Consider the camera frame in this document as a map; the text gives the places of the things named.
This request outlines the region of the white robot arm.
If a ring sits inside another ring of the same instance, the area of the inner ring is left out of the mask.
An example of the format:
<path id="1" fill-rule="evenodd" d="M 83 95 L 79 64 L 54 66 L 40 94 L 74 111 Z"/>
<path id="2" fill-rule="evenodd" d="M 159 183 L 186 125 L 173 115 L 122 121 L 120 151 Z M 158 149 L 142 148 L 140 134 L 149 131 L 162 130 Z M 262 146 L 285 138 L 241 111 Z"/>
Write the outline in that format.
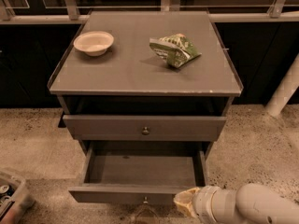
<path id="1" fill-rule="evenodd" d="M 187 189 L 175 195 L 174 204 L 202 224 L 299 224 L 299 205 L 259 184 Z"/>

